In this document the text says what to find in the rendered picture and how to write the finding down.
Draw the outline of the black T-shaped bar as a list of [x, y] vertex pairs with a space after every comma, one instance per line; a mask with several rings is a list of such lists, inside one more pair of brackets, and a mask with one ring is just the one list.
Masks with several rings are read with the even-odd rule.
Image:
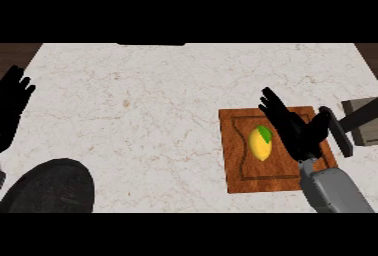
[[319, 111], [327, 112], [331, 115], [331, 121], [330, 121], [331, 134], [334, 136], [334, 139], [336, 139], [336, 142], [337, 142], [337, 145], [340, 147], [345, 157], [352, 157], [353, 156], [353, 147], [356, 145], [355, 145], [352, 132], [345, 130], [345, 128], [347, 127], [347, 125], [345, 124], [346, 116], [343, 119], [337, 119], [333, 110], [327, 106], [322, 106], [319, 108]]

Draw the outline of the grey-beige block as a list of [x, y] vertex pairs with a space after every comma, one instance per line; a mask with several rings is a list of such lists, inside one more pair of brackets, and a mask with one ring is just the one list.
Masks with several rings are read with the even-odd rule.
[[378, 97], [342, 102], [347, 127], [356, 146], [378, 145]]

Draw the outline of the brown wooden cutting board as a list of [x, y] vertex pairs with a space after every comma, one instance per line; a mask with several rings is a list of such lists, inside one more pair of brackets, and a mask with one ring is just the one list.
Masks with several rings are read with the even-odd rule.
[[[299, 162], [293, 160], [277, 130], [259, 108], [220, 109], [220, 132], [229, 193], [300, 190]], [[257, 126], [274, 133], [265, 161], [253, 155], [249, 137]]]

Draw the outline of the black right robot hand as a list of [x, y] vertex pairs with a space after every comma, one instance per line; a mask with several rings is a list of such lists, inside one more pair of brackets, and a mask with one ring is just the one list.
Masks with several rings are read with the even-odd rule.
[[331, 114], [321, 112], [309, 123], [291, 112], [269, 87], [263, 90], [260, 110], [277, 129], [281, 141], [296, 161], [322, 157], [321, 143], [328, 137]]

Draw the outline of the yellow lemon with green leaf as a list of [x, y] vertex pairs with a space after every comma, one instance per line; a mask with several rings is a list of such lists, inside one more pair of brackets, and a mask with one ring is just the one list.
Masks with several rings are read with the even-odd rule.
[[265, 161], [272, 154], [274, 134], [269, 128], [259, 125], [250, 133], [249, 145], [254, 157]]

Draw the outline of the large black round object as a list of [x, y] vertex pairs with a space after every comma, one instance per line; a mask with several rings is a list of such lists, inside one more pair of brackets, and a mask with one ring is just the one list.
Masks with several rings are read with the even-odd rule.
[[37, 165], [0, 200], [0, 213], [92, 213], [95, 181], [88, 167], [70, 158]]

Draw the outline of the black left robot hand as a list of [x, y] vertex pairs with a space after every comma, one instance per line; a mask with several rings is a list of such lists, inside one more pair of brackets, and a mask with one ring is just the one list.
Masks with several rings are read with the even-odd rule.
[[14, 65], [0, 79], [0, 153], [12, 145], [21, 115], [36, 90], [30, 82], [24, 69]]

